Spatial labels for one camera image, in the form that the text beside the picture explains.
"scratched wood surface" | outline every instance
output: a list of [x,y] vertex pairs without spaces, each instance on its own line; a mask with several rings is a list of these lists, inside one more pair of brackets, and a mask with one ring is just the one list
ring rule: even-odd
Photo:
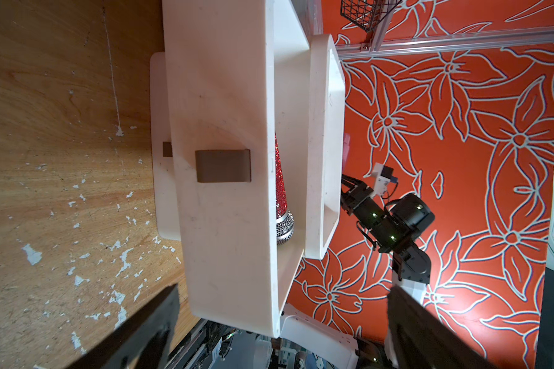
[[0,367],[60,368],[164,286],[179,242],[156,230],[149,58],[161,4],[0,1]]

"black wire mesh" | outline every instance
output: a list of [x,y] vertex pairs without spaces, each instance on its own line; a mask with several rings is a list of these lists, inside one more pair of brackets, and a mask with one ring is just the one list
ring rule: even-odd
[[341,15],[365,32],[371,32],[402,0],[341,0]]

